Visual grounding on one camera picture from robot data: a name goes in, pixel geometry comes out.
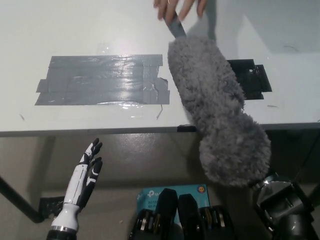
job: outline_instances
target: robot finger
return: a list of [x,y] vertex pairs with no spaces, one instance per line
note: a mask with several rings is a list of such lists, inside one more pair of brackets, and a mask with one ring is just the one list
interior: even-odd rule
[[101,158],[95,161],[92,171],[87,178],[85,187],[83,188],[82,193],[76,203],[80,207],[80,209],[83,209],[87,205],[87,202],[96,186],[96,181],[101,171],[102,164],[103,162]]
[[97,162],[101,161],[102,160],[102,157],[97,157],[95,159],[93,159],[90,164],[89,164],[89,167],[88,169],[91,169],[93,167],[93,165],[95,165]]
[[99,143],[99,138],[96,138],[85,150],[79,165],[89,165],[90,161],[94,158],[94,155],[100,151],[102,143]]

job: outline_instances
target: cardboard box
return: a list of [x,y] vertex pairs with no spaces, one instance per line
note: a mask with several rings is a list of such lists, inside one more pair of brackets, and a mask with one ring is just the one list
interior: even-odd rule
[[[175,190],[178,198],[183,194],[191,194],[196,200],[198,208],[210,206],[208,189],[205,184],[149,187],[144,188],[137,196],[137,213],[142,209],[156,210],[159,194],[165,188]],[[181,227],[178,210],[174,218],[174,223]]]

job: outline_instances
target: gray floor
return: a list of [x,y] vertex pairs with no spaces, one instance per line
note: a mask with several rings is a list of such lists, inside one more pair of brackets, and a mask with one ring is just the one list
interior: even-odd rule
[[[294,175],[316,134],[309,132],[296,137],[293,133],[291,141],[283,133],[271,135],[277,171]],[[0,138],[0,175],[37,208],[40,197],[64,194],[75,165],[95,137]],[[195,133],[99,137],[103,142],[100,153],[103,167],[96,189],[79,215],[79,240],[127,239],[135,215],[136,195],[143,187],[207,183],[198,159],[199,139]],[[314,186],[302,184],[307,193]],[[212,205],[228,207],[240,240],[256,239],[256,234],[260,240],[270,239],[250,206],[250,194],[246,189],[225,189],[212,184],[209,189]],[[51,220],[34,224],[2,196],[0,215],[1,239],[46,239]],[[319,209],[314,217],[314,227],[320,229]]]

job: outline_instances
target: gray duct tape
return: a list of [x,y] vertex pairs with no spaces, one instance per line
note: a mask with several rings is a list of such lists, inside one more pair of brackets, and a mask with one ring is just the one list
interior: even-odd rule
[[47,79],[68,80],[70,78],[156,78],[159,67],[66,67],[49,68]]
[[85,78],[69,80],[41,79],[37,93],[95,92],[95,91],[151,91],[168,90],[168,81],[163,78]]
[[158,67],[163,65],[161,54],[107,56],[53,56],[49,68],[74,67]]
[[162,55],[53,56],[36,105],[169,104]]
[[35,105],[169,104],[170,91],[45,92]]

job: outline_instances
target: table leg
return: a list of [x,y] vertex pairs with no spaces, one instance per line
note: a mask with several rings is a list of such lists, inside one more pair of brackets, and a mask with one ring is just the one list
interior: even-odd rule
[[0,176],[0,193],[8,199],[15,207],[17,207],[32,222],[41,223],[45,219],[41,213],[36,211],[16,190],[14,190]]
[[48,219],[50,215],[58,216],[64,204],[64,196],[40,198],[38,211],[35,210],[16,190],[0,176],[0,194],[35,224]]

